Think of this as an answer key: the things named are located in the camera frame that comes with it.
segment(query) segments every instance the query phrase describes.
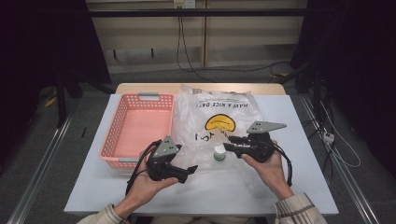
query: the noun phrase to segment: table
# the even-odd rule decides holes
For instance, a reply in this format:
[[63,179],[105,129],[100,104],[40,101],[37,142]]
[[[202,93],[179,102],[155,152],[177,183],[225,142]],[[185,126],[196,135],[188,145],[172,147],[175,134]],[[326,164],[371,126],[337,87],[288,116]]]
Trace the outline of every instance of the table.
[[[334,199],[304,134],[295,109],[278,84],[189,83],[208,91],[251,91],[266,121],[282,122],[287,128],[271,132],[293,165],[294,192],[306,192],[323,215],[338,214]],[[177,92],[179,83],[120,84],[117,93],[128,91]],[[109,203],[119,202],[132,171],[111,169],[99,159],[101,145],[111,122],[120,94],[110,97],[78,181],[64,209],[66,213],[88,215]],[[135,211],[139,216],[265,216],[274,214],[276,196],[266,189],[260,198],[252,198],[241,176],[228,170],[190,175],[182,185],[160,191],[152,201]]]

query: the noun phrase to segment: gray floor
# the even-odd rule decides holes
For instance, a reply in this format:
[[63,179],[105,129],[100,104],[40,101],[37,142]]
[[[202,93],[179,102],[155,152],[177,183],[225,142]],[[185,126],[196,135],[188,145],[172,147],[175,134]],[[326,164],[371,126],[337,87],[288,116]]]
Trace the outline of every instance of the gray floor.
[[[234,66],[232,69],[253,69],[263,65]],[[284,65],[274,66],[274,73],[288,73],[290,68]],[[269,81],[269,69],[254,72],[231,72],[220,70],[198,71],[201,77],[210,78],[217,82],[251,82],[265,83]],[[167,70],[156,72],[136,72],[133,74],[112,75],[113,85],[117,87],[122,82],[206,82],[192,72]],[[81,217],[67,215],[63,212],[68,196],[73,188],[75,178],[85,160],[91,146],[97,127],[106,108],[108,95],[97,91],[89,85],[81,84],[84,95],[81,99],[67,99],[68,108],[77,103],[76,113],[73,115],[70,126],[60,144],[56,155],[45,173],[40,190],[31,204],[29,213],[24,217],[24,223],[76,223]],[[300,95],[296,92],[293,81],[285,85],[302,125],[310,120],[302,104]],[[15,148],[15,154],[9,163],[4,164],[0,176],[0,223],[7,223],[21,195],[26,189],[35,169],[46,153],[57,124],[57,107],[44,107],[45,101],[37,108],[29,130]],[[372,156],[370,149],[363,139],[352,132],[347,118],[332,101],[334,124],[337,131],[353,146],[361,158],[361,166],[349,168],[355,177],[362,192],[367,197],[381,223],[394,223],[396,219],[396,181]],[[314,132],[314,126],[304,127],[307,136]],[[336,145],[345,161],[356,164],[356,156],[343,143],[338,135],[335,136]],[[309,138],[310,144],[322,166],[326,151],[318,135]],[[329,188],[340,210],[336,216],[326,217],[329,223],[364,223],[360,211],[350,197],[340,175],[331,166],[327,165],[324,172],[330,179]]]

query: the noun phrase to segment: human hand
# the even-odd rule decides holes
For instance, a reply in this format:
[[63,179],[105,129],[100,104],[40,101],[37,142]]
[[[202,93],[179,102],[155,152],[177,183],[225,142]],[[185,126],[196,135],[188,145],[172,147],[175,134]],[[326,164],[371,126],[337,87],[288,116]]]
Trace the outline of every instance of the human hand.
[[287,199],[294,195],[286,182],[282,167],[282,157],[279,152],[275,151],[271,158],[264,163],[255,161],[247,154],[243,154],[242,159],[257,171],[262,182],[268,186],[279,200]]
[[134,210],[148,203],[160,190],[168,188],[178,182],[178,179],[175,177],[167,178],[163,181],[152,180],[146,171],[146,157],[137,169],[138,175],[128,194],[114,207],[114,212],[119,217],[127,218]]

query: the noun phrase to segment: yellow smiley face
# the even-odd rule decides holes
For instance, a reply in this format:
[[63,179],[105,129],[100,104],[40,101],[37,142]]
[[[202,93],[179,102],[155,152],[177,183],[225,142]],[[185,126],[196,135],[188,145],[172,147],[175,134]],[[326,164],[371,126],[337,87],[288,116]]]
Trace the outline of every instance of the yellow smiley face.
[[225,114],[217,114],[207,121],[205,128],[207,130],[220,128],[233,132],[235,130],[235,126],[235,121],[233,121],[232,118],[228,117]]

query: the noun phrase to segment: person's right hand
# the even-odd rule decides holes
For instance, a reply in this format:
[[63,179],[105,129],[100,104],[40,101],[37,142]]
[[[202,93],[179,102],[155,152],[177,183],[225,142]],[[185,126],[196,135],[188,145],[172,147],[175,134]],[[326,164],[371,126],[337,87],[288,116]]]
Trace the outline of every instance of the person's right hand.
[[272,157],[264,163],[255,161],[247,154],[243,154],[242,159],[257,171],[262,182],[268,186],[279,200],[287,199],[294,195],[286,182],[282,167],[282,157],[279,152],[275,151]]

